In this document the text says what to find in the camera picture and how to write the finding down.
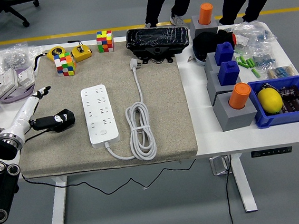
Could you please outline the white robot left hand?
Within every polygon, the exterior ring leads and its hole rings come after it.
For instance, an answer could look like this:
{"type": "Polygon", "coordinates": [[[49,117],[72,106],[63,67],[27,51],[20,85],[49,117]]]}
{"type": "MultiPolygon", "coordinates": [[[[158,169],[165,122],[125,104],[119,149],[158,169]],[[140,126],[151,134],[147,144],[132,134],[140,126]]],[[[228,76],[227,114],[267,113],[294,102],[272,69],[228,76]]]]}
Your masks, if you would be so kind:
{"type": "Polygon", "coordinates": [[[41,88],[26,100],[15,116],[11,126],[0,133],[1,140],[20,150],[26,142],[25,134],[30,129],[62,132],[75,123],[74,113],[68,109],[63,109],[54,116],[51,115],[32,120],[31,117],[37,109],[39,100],[49,93],[50,88],[50,86],[41,88]]]}

